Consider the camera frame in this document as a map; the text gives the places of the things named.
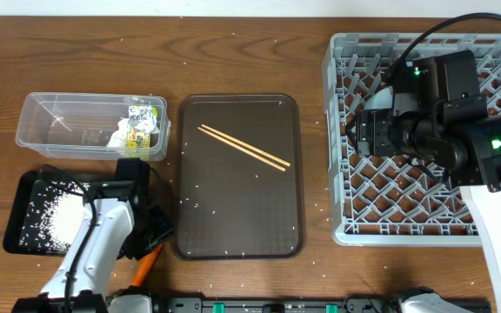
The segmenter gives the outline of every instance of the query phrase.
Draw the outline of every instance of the white plastic basket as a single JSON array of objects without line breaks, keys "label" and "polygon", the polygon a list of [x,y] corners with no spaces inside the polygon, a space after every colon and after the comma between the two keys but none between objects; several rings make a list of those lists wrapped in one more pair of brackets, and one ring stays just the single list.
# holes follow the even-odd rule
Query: white plastic basket
[{"label": "white plastic basket", "polygon": [[[380,90],[387,68],[420,34],[336,34],[322,63],[328,121],[332,237],[341,245],[480,246],[459,189],[448,190],[403,156],[355,154],[344,126]],[[472,50],[489,112],[501,114],[501,34],[433,34],[410,59]],[[440,178],[443,169],[428,164]]]}]

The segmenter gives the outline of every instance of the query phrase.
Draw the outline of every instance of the black tray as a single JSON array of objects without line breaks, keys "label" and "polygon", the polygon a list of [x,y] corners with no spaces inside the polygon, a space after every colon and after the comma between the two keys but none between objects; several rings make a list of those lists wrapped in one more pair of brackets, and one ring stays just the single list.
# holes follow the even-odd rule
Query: black tray
[{"label": "black tray", "polygon": [[[285,172],[276,170],[205,135],[197,129],[201,124],[281,157],[291,166]],[[179,201],[174,215],[178,256],[285,258],[303,248],[299,117],[291,97],[189,97],[179,109],[178,134]]]},{"label": "black tray", "polygon": [[[44,176],[52,181],[65,181],[64,177],[56,173],[45,173]],[[102,182],[109,178],[91,174],[76,174],[76,176],[81,182],[88,184],[96,181]],[[40,223],[41,215],[46,210],[43,203],[48,199],[59,196],[55,189],[46,189],[46,187],[46,183],[34,170],[28,171],[21,176],[3,238],[3,249],[5,251],[14,254],[40,256],[62,256],[66,254],[67,250],[56,251],[46,247],[46,243],[50,241],[50,238],[48,236],[41,238],[37,235],[40,230],[36,227],[30,227]]]}]

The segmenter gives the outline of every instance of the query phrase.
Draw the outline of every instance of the clear plastic container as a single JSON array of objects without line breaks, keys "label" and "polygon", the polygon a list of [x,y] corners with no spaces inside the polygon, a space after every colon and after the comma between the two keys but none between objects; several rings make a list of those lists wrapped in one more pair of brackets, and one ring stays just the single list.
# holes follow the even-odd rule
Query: clear plastic container
[{"label": "clear plastic container", "polygon": [[[156,108],[159,132],[150,135],[149,148],[107,147],[132,105]],[[24,100],[16,141],[46,157],[159,161],[165,159],[170,127],[161,97],[34,92]]]}]

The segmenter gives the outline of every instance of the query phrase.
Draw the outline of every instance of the green tape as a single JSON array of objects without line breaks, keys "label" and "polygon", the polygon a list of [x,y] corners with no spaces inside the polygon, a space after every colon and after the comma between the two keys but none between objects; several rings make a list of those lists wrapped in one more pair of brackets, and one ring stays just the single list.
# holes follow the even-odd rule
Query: green tape
[{"label": "green tape", "polygon": [[326,313],[337,313],[337,305],[335,304],[326,305]]},{"label": "green tape", "polygon": [[224,313],[225,312],[225,304],[214,303],[214,306],[212,307],[212,312],[213,313]]}]

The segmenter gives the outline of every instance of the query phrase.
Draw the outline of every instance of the green led light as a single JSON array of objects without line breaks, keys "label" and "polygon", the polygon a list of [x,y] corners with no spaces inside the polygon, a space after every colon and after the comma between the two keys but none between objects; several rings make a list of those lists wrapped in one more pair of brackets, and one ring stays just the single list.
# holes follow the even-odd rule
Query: green led light
[{"label": "green led light", "polygon": [[491,143],[493,149],[498,149],[501,147],[501,140],[494,139],[491,141]]}]

